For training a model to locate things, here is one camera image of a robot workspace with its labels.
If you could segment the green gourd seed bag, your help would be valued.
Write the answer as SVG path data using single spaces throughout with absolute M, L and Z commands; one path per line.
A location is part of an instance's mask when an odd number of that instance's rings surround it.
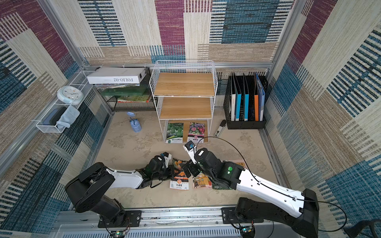
M 183 123 L 168 123 L 165 142 L 168 144 L 183 143 L 183 133 Z
M 220 185 L 217 185 L 217 184 L 212 184 L 212 189 L 214 190 L 231 190 L 232 188 L 230 187 L 223 187 L 223 186 L 220 186 Z

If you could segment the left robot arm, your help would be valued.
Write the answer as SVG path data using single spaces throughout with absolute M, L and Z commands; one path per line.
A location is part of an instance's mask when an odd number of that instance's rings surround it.
M 100 216 L 100 228 L 137 227 L 140 213 L 127 212 L 121 203 L 106 196 L 111 188 L 155 188 L 154 181 L 169 180 L 175 174 L 169 164 L 172 155 L 164 152 L 155 156 L 148 165 L 133 171 L 118 171 L 98 162 L 69 181 L 65 186 L 77 213 L 92 211 Z

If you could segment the green gourd seed bag bottom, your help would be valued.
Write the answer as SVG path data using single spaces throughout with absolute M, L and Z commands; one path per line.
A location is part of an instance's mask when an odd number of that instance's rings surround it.
M 165 142 L 168 144 L 183 143 L 183 133 L 183 123 L 168 123 Z

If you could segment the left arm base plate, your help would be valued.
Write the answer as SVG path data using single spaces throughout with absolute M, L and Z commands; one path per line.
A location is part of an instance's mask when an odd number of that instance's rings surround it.
M 113 219 L 108 219 L 100 215 L 100 220 L 98 223 L 98 228 L 135 228 L 139 227 L 141 219 L 141 210 L 125 210 L 124 212 L 118 214 Z

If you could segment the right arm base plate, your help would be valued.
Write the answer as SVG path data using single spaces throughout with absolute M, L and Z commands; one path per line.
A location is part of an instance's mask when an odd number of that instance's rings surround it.
M 233 225 L 249 225 L 252 223 L 263 223 L 264 219 L 246 219 L 243 217 L 238 217 L 235 213 L 235 207 L 222 207 L 220 209 L 221 216 L 224 224 Z

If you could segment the green gourd seed bag top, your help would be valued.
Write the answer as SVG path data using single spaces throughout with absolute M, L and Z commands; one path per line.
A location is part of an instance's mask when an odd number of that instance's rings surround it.
M 231 190 L 232 188 L 230 187 L 223 187 L 223 186 L 220 186 L 220 185 L 217 185 L 217 184 L 212 184 L 212 189 L 214 190 Z

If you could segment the orange marigold seed bag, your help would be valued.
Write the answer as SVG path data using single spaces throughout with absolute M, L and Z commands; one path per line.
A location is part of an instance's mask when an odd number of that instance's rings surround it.
M 186 163 L 187 162 L 183 160 L 172 159 L 172 165 L 174 167 L 172 173 L 174 176 L 170 179 L 170 189 L 189 190 L 189 179 L 183 170 Z

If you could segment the pink flower seed bag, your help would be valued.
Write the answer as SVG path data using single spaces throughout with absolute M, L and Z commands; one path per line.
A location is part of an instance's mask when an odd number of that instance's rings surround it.
M 187 141 L 197 144 L 205 137 L 205 124 L 191 122 L 189 125 Z

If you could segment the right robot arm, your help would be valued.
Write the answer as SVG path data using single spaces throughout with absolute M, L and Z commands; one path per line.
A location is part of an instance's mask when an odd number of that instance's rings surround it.
M 235 214 L 242 220 L 271 220 L 283 223 L 305 238 L 318 237 L 319 205 L 317 195 L 286 188 L 251 173 L 229 161 L 221 161 L 206 148 L 197 149 L 193 143 L 184 145 L 190 160 L 184 166 L 187 176 L 206 175 L 213 184 L 223 188 L 255 195 L 263 202 L 241 197 Z

